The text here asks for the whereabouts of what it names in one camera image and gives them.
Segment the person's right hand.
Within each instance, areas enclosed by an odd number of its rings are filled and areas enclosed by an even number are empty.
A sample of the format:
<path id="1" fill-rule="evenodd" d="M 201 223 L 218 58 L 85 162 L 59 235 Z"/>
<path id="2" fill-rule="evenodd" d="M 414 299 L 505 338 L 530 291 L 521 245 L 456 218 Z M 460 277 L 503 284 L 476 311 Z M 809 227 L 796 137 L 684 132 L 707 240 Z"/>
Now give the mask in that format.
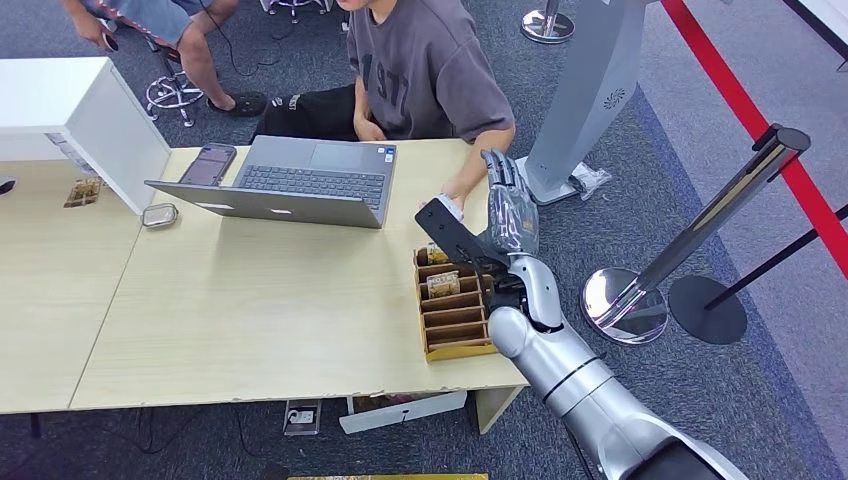
<path id="1" fill-rule="evenodd" d="M 355 114 L 353 127 L 359 141 L 372 142 L 386 140 L 383 130 L 365 115 Z"/>

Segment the person's left hand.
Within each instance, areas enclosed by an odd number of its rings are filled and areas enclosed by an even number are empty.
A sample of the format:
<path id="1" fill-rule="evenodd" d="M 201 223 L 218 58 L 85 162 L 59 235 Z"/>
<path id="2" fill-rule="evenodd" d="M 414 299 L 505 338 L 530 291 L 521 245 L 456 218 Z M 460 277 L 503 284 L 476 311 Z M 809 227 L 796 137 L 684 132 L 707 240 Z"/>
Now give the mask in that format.
<path id="1" fill-rule="evenodd" d="M 446 182 L 437 199 L 457 219 L 466 225 L 481 224 L 486 219 L 486 197 L 488 191 L 477 183 L 450 180 Z"/>

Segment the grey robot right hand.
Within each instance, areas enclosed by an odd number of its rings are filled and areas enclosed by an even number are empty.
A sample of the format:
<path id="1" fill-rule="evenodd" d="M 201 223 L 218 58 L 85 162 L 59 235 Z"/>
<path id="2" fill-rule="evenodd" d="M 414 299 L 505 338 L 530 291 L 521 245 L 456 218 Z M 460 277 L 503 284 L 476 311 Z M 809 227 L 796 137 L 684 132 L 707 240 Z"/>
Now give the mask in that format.
<path id="1" fill-rule="evenodd" d="M 481 151 L 487 167 L 487 225 L 477 235 L 492 258 L 509 265 L 515 256 L 539 249 L 537 205 L 514 159 L 497 149 Z"/>

